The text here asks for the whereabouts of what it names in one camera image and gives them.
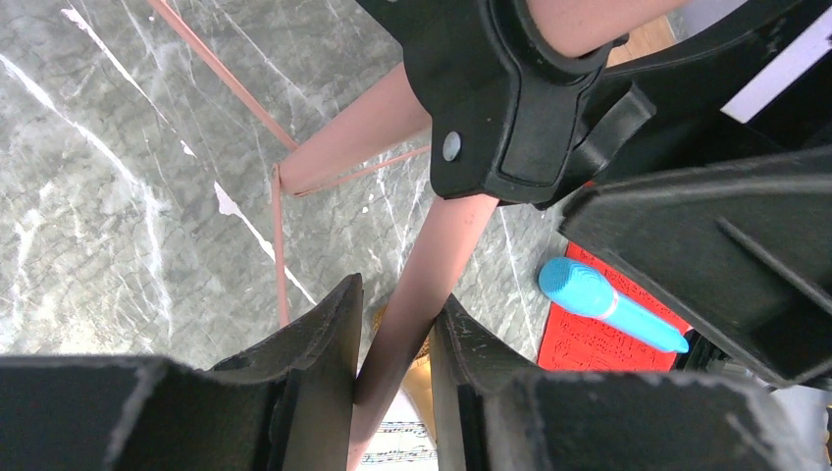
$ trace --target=turquoise microphone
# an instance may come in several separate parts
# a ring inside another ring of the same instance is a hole
[[[538,283],[567,312],[599,320],[660,351],[688,352],[688,341],[675,327],[618,292],[592,267],[558,257],[544,265]]]

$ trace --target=marble floor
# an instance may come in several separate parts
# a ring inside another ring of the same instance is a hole
[[[354,0],[169,3],[299,141],[400,60]],[[273,332],[269,171],[284,147],[144,0],[0,0],[0,21],[0,353],[204,368]],[[421,156],[285,200],[292,318],[360,272],[363,356],[433,197]],[[557,224],[498,210],[455,291],[529,358]]]

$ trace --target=pink stand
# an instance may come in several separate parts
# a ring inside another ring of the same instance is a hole
[[[399,64],[281,162],[284,191],[315,190],[430,124]]]
[[[561,54],[577,57],[686,0],[527,0],[535,24]],[[148,0],[217,76],[289,150],[296,144],[167,5]],[[296,148],[273,175],[275,255],[282,324],[288,320],[284,276],[281,189],[309,194],[354,178],[332,180],[393,147],[430,124],[430,116],[410,89],[398,65],[307,142]],[[426,151],[417,149],[392,161]],[[388,165],[387,161],[378,167]],[[437,198],[408,258],[387,313],[355,384],[347,469],[355,469],[382,421],[396,391],[430,330],[433,319],[456,285],[497,200],[479,195],[456,200]]]

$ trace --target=silver bolt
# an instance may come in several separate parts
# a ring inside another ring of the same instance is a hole
[[[442,144],[442,157],[448,162],[452,162],[459,155],[459,150],[462,148],[462,137],[459,132],[451,131],[444,137]]]

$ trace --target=red textured surface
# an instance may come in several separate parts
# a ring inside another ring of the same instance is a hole
[[[690,330],[664,304],[590,252],[569,242],[566,256],[600,271],[619,292],[673,325],[679,332]],[[551,370],[668,371],[675,353],[662,353],[600,321],[570,314],[552,304],[538,364]]]

